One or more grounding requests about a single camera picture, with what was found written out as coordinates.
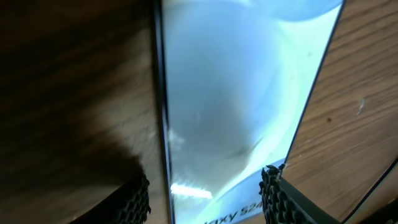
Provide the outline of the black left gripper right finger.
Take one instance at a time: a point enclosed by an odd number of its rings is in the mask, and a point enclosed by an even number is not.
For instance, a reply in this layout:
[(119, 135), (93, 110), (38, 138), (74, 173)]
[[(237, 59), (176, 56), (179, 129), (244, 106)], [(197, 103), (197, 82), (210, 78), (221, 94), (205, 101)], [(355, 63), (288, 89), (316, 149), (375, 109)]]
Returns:
[(340, 224), (282, 177), (285, 165), (261, 170), (259, 195), (267, 224)]

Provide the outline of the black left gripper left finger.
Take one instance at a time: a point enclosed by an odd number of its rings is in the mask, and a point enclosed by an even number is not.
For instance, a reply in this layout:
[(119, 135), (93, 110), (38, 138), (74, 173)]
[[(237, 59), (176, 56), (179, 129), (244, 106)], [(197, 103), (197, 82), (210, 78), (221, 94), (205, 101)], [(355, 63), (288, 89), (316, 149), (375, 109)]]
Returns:
[(145, 174), (131, 179), (70, 224), (143, 224), (151, 213)]

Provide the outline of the blue Galaxy S24+ smartphone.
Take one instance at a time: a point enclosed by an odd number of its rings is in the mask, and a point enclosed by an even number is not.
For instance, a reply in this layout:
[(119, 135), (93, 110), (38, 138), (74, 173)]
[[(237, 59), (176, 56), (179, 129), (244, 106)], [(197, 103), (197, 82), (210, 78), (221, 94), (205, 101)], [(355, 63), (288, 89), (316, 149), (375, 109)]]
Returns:
[(343, 0), (154, 2), (173, 224), (239, 223), (288, 156)]

